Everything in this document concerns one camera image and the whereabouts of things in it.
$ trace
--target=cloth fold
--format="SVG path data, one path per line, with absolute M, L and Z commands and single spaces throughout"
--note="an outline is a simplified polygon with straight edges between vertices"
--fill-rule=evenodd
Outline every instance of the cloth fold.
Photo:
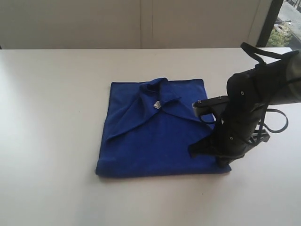
M 188 154 L 188 145 L 212 131 L 191 107 L 206 98 L 201 79 L 113 82 L 96 174 L 126 178 L 230 171 L 220 169 L 212 156 L 191 159 Z

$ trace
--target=black robotic arm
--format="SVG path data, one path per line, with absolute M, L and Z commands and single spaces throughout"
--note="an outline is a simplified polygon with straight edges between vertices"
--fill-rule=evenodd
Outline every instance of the black robotic arm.
M 241 48 L 259 62 L 255 68 L 236 73 L 228 79 L 228 96 L 199 100 L 192 105 L 195 115 L 203 123 L 215 126 L 209 136 L 189 146 L 189 153 L 191 157 L 198 154 L 215 156 L 220 167 L 244 157 L 245 153 L 261 142 L 267 142 L 269 140 L 267 130 L 279 133 L 287 128 L 286 115 L 280 110 L 269 109 L 269 105 L 301 102 L 299 51 L 281 55 L 252 47 L 247 43 L 243 43 Z M 258 55 L 279 60 L 266 64 Z M 266 112 L 284 115 L 285 126 L 280 130 L 271 130 L 264 123 Z M 216 120 L 203 121 L 202 115 L 210 113 Z

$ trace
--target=blue towel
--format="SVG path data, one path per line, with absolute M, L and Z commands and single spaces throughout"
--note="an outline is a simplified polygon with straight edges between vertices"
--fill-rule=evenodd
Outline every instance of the blue towel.
M 229 172 L 230 166 L 219 168 L 212 156 L 189 156 L 188 145 L 212 131 L 193 114 L 192 103 L 199 99 L 207 99 L 201 79 L 113 82 L 96 174 L 130 178 Z

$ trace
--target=small label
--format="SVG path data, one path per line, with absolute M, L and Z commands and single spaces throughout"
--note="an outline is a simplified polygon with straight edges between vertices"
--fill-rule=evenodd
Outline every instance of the small label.
M 157 101 L 157 102 L 154 104 L 154 108 L 159 109 L 160 107 L 161 107 L 160 101 Z

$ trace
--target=folded cloth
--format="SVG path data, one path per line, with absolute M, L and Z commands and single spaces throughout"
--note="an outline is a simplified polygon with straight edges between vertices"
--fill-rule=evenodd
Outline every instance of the folded cloth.
M 193 114 L 207 99 L 203 80 L 113 82 L 96 174 L 110 178 L 225 173 L 212 156 L 190 158 L 188 145 L 212 128 Z M 212 115 L 204 116 L 212 121 Z

